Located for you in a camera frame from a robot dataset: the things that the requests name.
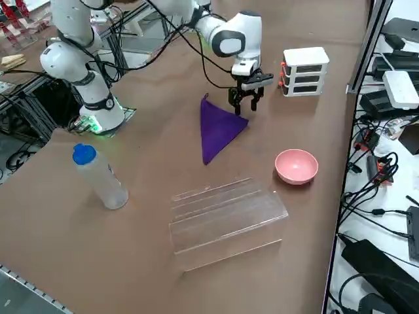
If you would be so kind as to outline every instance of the purple cloth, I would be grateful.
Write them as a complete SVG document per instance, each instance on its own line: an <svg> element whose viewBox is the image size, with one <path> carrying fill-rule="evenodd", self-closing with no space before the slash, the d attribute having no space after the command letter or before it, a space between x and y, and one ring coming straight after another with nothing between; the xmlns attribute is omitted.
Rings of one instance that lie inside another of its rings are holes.
<svg viewBox="0 0 419 314"><path fill-rule="evenodd" d="M241 116L224 111L207 100L201 101L202 161L208 165L249 122Z"/></svg>

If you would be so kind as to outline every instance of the power adapter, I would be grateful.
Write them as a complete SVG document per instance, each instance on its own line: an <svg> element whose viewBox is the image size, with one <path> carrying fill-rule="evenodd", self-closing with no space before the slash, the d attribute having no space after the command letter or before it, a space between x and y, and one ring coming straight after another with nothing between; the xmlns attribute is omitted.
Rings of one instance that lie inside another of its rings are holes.
<svg viewBox="0 0 419 314"><path fill-rule="evenodd" d="M418 93L406 71L386 71L383 81L394 108L409 110L419 107Z"/></svg>
<svg viewBox="0 0 419 314"><path fill-rule="evenodd" d="M412 239L408 240L409 257L419 260L419 208L410 206L407 212L407 233L412 236Z"/></svg>

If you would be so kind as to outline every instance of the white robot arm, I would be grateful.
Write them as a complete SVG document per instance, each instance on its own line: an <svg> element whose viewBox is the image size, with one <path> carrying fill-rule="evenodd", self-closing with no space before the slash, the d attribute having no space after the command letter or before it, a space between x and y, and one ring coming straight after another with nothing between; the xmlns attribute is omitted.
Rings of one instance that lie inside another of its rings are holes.
<svg viewBox="0 0 419 314"><path fill-rule="evenodd" d="M100 36L90 26L90 9L101 10L113 2L51 0L52 17L62 41L52 43L41 54L45 71L57 79L67 80L80 93L84 104L80 114L92 120L94 133L115 129L124 122L124 112L104 78L86 68L86 64L92 61L91 56L101 48ZM265 75L260 69L261 17L242 11L224 22L209 14L195 0L153 0L150 4L167 16L182 16L189 22L189 27L201 32L217 56L236 56L231 73L237 81L237 88L229 90L228 99L236 114L240 114L242 98L253 96L252 110L256 110L264 86L273 83L273 75Z"/></svg>

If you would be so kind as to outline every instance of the white power strip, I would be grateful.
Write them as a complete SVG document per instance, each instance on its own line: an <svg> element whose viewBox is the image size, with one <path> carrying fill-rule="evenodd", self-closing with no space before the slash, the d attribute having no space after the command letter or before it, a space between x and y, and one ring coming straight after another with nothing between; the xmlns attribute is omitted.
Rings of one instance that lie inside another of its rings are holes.
<svg viewBox="0 0 419 314"><path fill-rule="evenodd" d="M398 109L417 109L418 92L406 71L386 71L383 76L390 103Z"/></svg>

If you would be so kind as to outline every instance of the brown table surface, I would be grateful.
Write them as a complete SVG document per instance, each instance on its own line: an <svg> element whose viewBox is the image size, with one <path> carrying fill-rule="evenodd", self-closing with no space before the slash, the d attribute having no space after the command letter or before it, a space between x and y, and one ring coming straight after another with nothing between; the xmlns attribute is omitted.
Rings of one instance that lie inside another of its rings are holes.
<svg viewBox="0 0 419 314"><path fill-rule="evenodd" d="M226 90L206 82L200 57L177 40L113 88L123 105L138 109L115 138L56 131L0 189L0 263L75 313L321 311L354 110L345 85L365 32L366 4L214 0L213 8L229 17L242 9L262 14L266 72L278 74L284 49L323 46L331 60L323 94L286 98L270 86L256 113L249 101L244 105L248 128L204 166L200 99L209 92L214 104L232 107ZM207 68L214 81L231 84L227 74ZM126 207L105 210L77 175L77 141L108 157L129 188ZM312 184L277 180L274 160L287 148L318 159ZM237 177L256 178L282 197L289 221L281 245L182 273L169 240L170 198Z"/></svg>

